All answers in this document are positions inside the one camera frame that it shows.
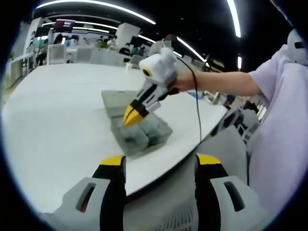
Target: gray storage box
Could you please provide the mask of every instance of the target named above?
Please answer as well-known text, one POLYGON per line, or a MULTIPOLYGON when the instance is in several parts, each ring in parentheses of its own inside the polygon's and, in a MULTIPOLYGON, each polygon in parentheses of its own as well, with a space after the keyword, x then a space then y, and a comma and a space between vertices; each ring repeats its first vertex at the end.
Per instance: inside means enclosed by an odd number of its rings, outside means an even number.
POLYGON ((172 129, 154 113, 134 126, 125 127, 123 116, 127 105, 136 97, 136 91, 102 91, 111 131, 125 155, 147 154, 165 144, 172 129))

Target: black ceiling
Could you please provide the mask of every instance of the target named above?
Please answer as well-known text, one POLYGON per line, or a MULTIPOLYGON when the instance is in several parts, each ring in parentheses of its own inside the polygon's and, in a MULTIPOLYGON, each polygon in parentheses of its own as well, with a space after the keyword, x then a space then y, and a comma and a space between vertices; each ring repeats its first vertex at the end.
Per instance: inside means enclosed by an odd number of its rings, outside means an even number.
MULTIPOLYGON (((117 9, 88 3, 50 5, 35 10, 34 17, 87 14, 133 24, 141 28, 144 36, 153 40, 162 39, 167 34, 175 34, 189 43, 204 58, 205 54, 209 53, 221 60, 226 70, 236 69, 237 56, 240 54, 245 71, 255 69, 270 58, 286 42, 291 29, 269 0, 234 0, 241 26, 241 38, 235 35, 227 0, 106 0, 104 2, 140 13, 154 20, 156 25, 117 9)), ((97 18, 73 19, 118 25, 116 22, 97 18)), ((198 59, 182 45, 177 46, 175 50, 198 59)))

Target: person's hand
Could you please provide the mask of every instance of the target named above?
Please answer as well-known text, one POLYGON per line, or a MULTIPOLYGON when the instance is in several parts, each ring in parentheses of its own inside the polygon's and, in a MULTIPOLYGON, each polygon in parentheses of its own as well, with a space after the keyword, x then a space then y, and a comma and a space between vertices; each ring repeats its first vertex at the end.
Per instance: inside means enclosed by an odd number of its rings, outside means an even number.
POLYGON ((179 89, 179 91, 188 91, 195 88, 193 75, 191 72, 180 72, 178 77, 168 86, 171 90, 173 88, 179 89))

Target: black cable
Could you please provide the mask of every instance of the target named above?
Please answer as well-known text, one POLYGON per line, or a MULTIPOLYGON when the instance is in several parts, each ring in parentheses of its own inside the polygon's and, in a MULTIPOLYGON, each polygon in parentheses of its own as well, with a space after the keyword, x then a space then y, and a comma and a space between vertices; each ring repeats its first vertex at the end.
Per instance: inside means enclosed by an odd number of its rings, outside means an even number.
POLYGON ((196 90, 196 103, 197 103, 197 113, 198 113, 198 120, 199 120, 199 131, 200 131, 200 142, 199 142, 199 144, 201 144, 201 141, 202 141, 202 129, 201 129, 201 119, 200 119, 200 113, 199 113, 197 78, 196 78, 196 75, 194 74, 193 70, 182 59, 180 59, 179 57, 177 57, 177 59, 180 60, 182 63, 184 63, 185 66, 187 66, 188 69, 190 69, 190 71, 192 72, 194 88, 196 90))

